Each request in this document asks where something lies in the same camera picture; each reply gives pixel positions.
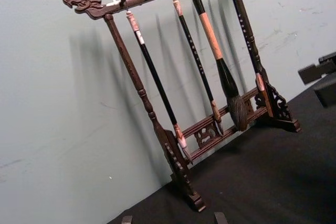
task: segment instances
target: brush bristles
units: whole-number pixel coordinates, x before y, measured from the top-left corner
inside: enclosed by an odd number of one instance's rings
[[[227,99],[227,107],[231,118],[238,130],[244,131],[247,129],[247,110],[241,96],[236,96]]]

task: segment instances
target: calligraphy brush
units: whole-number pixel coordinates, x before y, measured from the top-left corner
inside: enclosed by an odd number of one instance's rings
[[[185,137],[180,129],[180,126],[178,125],[177,123],[177,120],[176,120],[176,117],[174,115],[174,112],[172,110],[172,107],[170,106],[170,103],[169,103],[169,100],[167,98],[167,95],[163,89],[163,86],[162,86],[162,83],[161,83],[161,80],[159,78],[159,75],[155,69],[155,66],[154,66],[154,63],[151,59],[151,56],[147,50],[147,47],[146,47],[146,44],[142,38],[142,35],[141,35],[141,32],[139,30],[139,26],[138,26],[138,23],[137,21],[135,20],[135,17],[134,15],[132,14],[131,11],[127,11],[126,12],[126,15],[127,15],[127,19],[129,20],[130,24],[131,24],[131,27],[132,27],[132,30],[134,31],[134,35],[136,37],[136,40],[138,41],[138,44],[140,46],[140,49],[142,51],[142,54],[147,62],[147,65],[148,65],[148,68],[152,74],[152,77],[154,79],[154,82],[159,90],[159,93],[160,93],[160,96],[163,100],[163,103],[164,103],[164,106],[167,110],[167,113],[169,115],[169,118],[173,124],[173,127],[174,127],[174,131],[175,131],[175,134],[176,134],[176,138],[177,138],[177,141],[179,142],[179,145],[180,147],[182,148],[182,151],[183,153],[185,154],[185,156],[189,159],[189,161],[192,163],[192,158],[190,156],[190,153],[188,151],[188,147],[187,147],[187,143],[186,143],[186,140],[185,140]]]
[[[195,9],[200,17],[205,35],[210,44],[211,50],[216,59],[219,79],[226,96],[227,107],[230,116],[238,130],[244,131],[247,129],[247,110],[242,97],[239,95],[238,87],[227,67],[219,44],[217,42],[215,33],[209,21],[208,15],[203,6],[202,0],[193,0]]]
[[[266,105],[266,108],[267,108],[268,115],[270,117],[273,117],[272,106],[271,106],[271,104],[269,102],[269,99],[268,99],[267,90],[266,90],[266,87],[265,87],[265,82],[262,79],[262,76],[258,72],[257,67],[256,67],[257,66],[256,58],[259,57],[259,53],[258,53],[258,49],[255,45],[255,40],[254,40],[252,28],[251,28],[250,22],[249,22],[248,17],[247,17],[247,13],[246,13],[246,10],[245,10],[245,7],[244,7],[243,0],[232,0],[232,1],[233,1],[234,6],[235,6],[235,10],[236,10],[237,17],[238,17],[238,20],[239,20],[239,23],[240,23],[240,27],[242,28],[241,30],[242,30],[244,38],[245,38],[246,46],[248,48],[248,52],[250,54],[251,61],[254,65],[254,67],[255,67],[256,83],[257,83],[258,89],[263,94],[262,96],[265,99],[265,105]]]
[[[192,54],[194,56],[194,59],[195,59],[195,62],[196,62],[197,68],[198,68],[198,71],[201,75],[203,85],[205,87],[206,93],[207,93],[208,98],[210,100],[211,108],[212,108],[212,111],[213,111],[213,114],[214,114],[215,122],[217,124],[218,129],[219,129],[219,133],[222,135],[224,133],[223,126],[222,126],[222,118],[221,118],[219,110],[217,108],[215,99],[213,98],[213,95],[211,93],[211,89],[210,89],[209,83],[206,79],[206,75],[205,75],[201,60],[198,56],[196,47],[194,45],[193,38],[191,37],[191,34],[189,32],[189,29],[188,29],[188,25],[187,25],[187,23],[184,19],[182,8],[181,8],[181,5],[180,5],[180,1],[179,0],[173,0],[173,4],[174,4],[175,10],[176,10],[176,13],[179,16],[179,20],[180,20],[181,26],[183,28],[185,37],[186,37],[186,39],[189,43],[190,49],[192,51]]]

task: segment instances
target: wooden brush stand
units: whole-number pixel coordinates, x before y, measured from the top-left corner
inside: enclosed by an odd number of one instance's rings
[[[159,140],[164,155],[172,169],[172,179],[176,182],[190,205],[195,210],[202,211],[205,209],[205,204],[201,196],[192,187],[190,181],[190,170],[188,168],[190,161],[183,157],[173,132],[165,130],[158,122],[152,104],[147,97],[146,90],[113,19],[114,13],[118,13],[126,8],[142,5],[149,1],[153,0],[127,0],[127,6],[125,6],[124,1],[117,1],[112,4],[104,5],[101,4],[101,0],[63,0],[64,4],[70,8],[76,6],[76,13],[87,13],[92,19],[103,18],[107,23],[134,87],[143,102],[148,117],[153,123],[153,129],[157,139]],[[265,88],[267,90],[273,116],[269,116],[265,105],[265,96],[263,96],[257,88],[254,88],[242,96],[248,110],[248,123],[257,121],[258,123],[279,127],[289,132],[300,132],[300,124],[298,120],[292,118],[286,100],[269,84],[266,70],[262,67],[261,63],[259,67],[262,68],[262,75],[265,81]],[[251,105],[251,99],[255,100],[256,110],[254,110]],[[221,108],[219,112],[221,116],[224,116],[228,113],[228,108],[225,106]],[[194,161],[235,132],[237,132],[237,129],[232,126],[225,130],[223,135],[220,135],[215,126],[213,116],[207,116],[191,127],[185,129],[183,134],[186,138],[194,137],[198,143],[199,148],[191,154],[191,159]]]

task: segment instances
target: white wall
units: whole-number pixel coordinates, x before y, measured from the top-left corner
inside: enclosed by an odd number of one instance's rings
[[[132,11],[185,129],[210,109],[191,55],[183,51],[171,1]],[[191,0],[180,1],[214,97],[224,106]],[[297,70],[336,50],[336,0],[244,1],[269,79],[290,100],[306,88]],[[203,2],[209,10],[208,1]],[[251,89],[253,70],[230,0],[211,0],[212,22],[225,38],[219,3],[225,3]],[[170,180],[150,120],[103,20],[77,15],[61,0],[1,0],[0,13],[1,223],[106,223]],[[161,124],[171,130],[125,13],[115,19]],[[164,30],[161,36],[158,27]],[[238,79],[225,39],[222,46]],[[228,116],[225,121],[231,123]]]

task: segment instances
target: black table surface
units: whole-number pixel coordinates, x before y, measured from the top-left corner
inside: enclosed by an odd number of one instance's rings
[[[204,211],[169,183],[109,224],[209,224],[214,212],[230,224],[336,223],[336,106],[323,108],[312,87],[288,104],[302,133],[252,127],[191,169]]]

